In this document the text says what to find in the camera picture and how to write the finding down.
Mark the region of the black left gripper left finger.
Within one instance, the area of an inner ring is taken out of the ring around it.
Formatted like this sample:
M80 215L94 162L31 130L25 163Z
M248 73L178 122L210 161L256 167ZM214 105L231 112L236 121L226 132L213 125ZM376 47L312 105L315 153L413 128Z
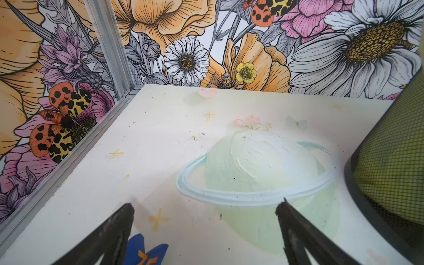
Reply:
M63 255L56 265L122 265L134 221L134 208L123 204L78 245Z

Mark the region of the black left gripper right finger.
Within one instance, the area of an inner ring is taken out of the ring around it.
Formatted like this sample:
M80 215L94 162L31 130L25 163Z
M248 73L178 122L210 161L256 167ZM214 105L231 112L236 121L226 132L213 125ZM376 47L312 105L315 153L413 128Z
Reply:
M319 265L358 264L287 201L277 206L276 215L290 265L310 265L308 254L311 254Z

